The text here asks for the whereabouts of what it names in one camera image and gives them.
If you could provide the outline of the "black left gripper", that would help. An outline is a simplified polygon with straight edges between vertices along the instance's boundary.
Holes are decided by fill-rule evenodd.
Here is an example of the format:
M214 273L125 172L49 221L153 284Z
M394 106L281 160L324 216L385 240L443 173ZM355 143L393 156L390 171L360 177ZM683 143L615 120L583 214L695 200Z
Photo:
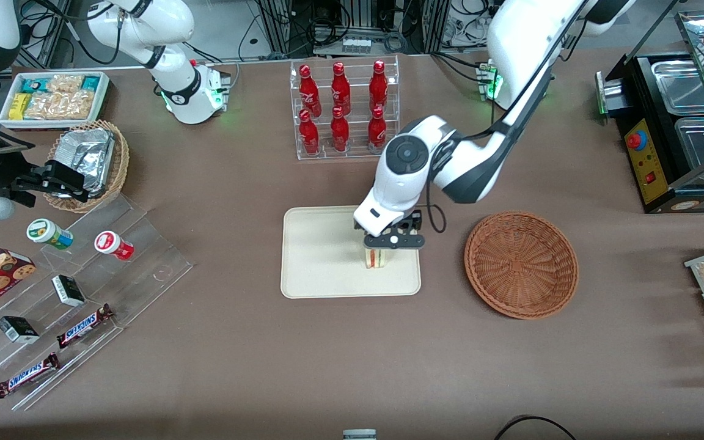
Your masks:
M425 246L425 238L416 235L422 228L422 210L413 210L402 219L394 222L389 231L397 233L395 236L396 249L422 249ZM364 236L364 247L368 249L392 249L391 236Z

